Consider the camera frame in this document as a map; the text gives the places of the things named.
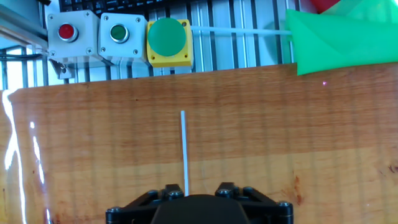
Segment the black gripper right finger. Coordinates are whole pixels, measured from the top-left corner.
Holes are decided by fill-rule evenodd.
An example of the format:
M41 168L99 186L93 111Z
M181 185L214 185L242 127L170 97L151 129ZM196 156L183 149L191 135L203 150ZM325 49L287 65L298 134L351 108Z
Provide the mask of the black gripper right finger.
M244 215L249 223L294 223L294 206L290 202L276 202L253 187L238 187L233 182L222 182L215 196L236 202L238 214Z

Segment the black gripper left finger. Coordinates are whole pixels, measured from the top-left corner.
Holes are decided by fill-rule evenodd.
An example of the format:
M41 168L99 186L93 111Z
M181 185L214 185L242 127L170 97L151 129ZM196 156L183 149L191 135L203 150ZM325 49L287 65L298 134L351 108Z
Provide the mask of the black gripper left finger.
M150 222L163 203L183 197L184 192L178 184L169 184L160 190L150 190L125 207L116 206L107 209L105 222L106 224Z

